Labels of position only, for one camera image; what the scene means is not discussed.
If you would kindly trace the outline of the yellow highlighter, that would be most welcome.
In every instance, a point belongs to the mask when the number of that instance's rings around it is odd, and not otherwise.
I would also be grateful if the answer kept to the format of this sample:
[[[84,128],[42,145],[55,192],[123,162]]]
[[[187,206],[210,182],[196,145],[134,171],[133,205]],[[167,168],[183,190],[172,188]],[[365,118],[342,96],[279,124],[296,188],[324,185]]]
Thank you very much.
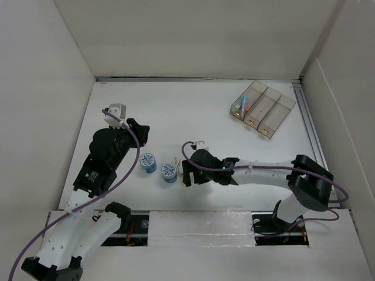
[[[194,175],[193,172],[184,173],[182,176],[182,186],[190,187],[194,184]]]

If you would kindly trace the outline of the blue highlighter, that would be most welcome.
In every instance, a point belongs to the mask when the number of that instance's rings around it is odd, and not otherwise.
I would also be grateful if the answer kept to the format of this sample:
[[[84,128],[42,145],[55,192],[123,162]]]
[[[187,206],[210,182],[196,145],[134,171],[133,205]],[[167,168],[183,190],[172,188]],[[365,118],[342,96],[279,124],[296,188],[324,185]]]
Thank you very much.
[[[240,110],[242,112],[246,112],[247,110],[247,98],[248,98],[247,95],[243,95],[241,98]]]

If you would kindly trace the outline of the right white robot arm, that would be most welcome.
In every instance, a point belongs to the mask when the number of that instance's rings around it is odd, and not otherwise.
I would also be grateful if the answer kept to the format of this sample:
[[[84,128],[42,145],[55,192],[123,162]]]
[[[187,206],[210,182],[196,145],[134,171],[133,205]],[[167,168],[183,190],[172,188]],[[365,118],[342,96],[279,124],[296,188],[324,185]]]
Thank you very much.
[[[277,201],[267,221],[277,232],[288,230],[308,211],[322,213],[329,208],[333,176],[305,155],[288,162],[261,163],[236,157],[220,160],[198,149],[182,161],[182,169],[186,187],[213,181],[222,186],[259,184],[290,190],[287,198]]]

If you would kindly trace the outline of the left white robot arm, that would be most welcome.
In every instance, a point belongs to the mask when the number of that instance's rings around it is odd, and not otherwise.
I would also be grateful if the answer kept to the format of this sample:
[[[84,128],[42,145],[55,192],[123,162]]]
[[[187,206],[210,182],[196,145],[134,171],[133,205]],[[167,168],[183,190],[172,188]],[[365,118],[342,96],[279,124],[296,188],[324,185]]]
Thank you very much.
[[[87,158],[73,183],[65,214],[46,226],[53,232],[46,245],[26,258],[21,269],[35,280],[80,280],[83,262],[116,231],[130,227],[131,210],[120,203],[109,203],[96,222],[92,217],[104,196],[116,186],[116,170],[130,149],[140,148],[148,140],[150,127],[133,118],[123,121],[108,118],[108,128],[93,135]]]

